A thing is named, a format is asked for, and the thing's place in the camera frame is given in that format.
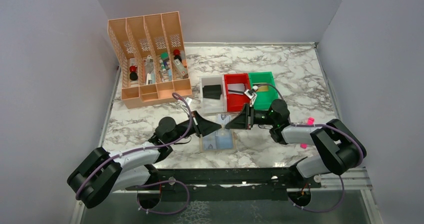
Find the beige card holder wallet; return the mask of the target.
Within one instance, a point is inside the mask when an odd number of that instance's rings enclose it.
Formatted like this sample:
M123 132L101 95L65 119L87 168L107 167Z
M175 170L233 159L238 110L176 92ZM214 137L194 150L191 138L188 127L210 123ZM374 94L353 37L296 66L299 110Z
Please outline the beige card holder wallet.
M200 139L200 151L221 151L236 148L234 132L228 129L220 129Z

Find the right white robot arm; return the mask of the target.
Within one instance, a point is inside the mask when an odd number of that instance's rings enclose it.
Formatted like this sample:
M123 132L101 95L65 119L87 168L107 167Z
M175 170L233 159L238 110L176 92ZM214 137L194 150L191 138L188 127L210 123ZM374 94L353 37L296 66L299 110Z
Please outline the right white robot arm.
M339 120L326 124L293 124L283 99L275 99L268 110L255 110L244 104L239 115L225 125L226 129L251 129L254 125L270 125L272 140L276 143L314 145L318 155L307 157L292 165L289 182L301 187L309 177L333 173L342 175L360 165L367 152L357 138Z

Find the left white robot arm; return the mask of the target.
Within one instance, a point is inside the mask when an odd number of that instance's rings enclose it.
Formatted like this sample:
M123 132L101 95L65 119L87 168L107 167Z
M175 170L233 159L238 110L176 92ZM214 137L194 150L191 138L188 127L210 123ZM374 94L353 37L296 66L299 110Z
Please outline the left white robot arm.
M169 116L164 117L153 136L139 147L118 152L108 152L102 147L94 149L66 182L76 199L87 208L99 205L116 190L136 185L151 189L157 183L153 164L166 159L173 151L172 145L193 134L205 137L221 127L197 111L192 111L188 120L179 124Z

